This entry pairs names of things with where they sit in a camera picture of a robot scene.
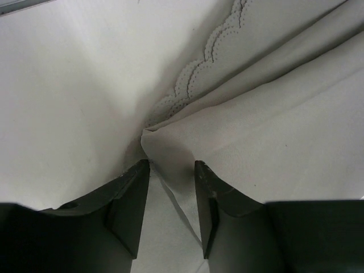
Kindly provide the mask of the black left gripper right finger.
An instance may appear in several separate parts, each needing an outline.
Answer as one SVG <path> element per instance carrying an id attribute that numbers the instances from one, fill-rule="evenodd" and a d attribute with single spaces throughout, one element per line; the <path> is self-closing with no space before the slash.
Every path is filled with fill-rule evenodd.
<path id="1" fill-rule="evenodd" d="M 363 201 L 259 203 L 195 162 L 204 258 L 211 272 L 362 272 Z"/>

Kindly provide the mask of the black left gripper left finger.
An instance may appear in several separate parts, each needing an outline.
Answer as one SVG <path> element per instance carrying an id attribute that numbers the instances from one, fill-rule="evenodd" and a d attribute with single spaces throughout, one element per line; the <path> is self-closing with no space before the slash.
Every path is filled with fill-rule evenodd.
<path id="1" fill-rule="evenodd" d="M 57 209 L 1 204 L 2 272 L 130 272 L 139 250 L 150 164 Z"/>

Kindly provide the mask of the grey cloth placemat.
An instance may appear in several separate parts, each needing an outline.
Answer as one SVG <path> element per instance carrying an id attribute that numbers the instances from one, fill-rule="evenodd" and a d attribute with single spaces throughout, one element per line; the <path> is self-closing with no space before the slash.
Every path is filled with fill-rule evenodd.
<path id="1" fill-rule="evenodd" d="M 193 169 L 260 202 L 363 196 L 362 1 L 52 1 L 1 18 L 1 201 L 151 162 L 132 272 L 209 272 Z"/>

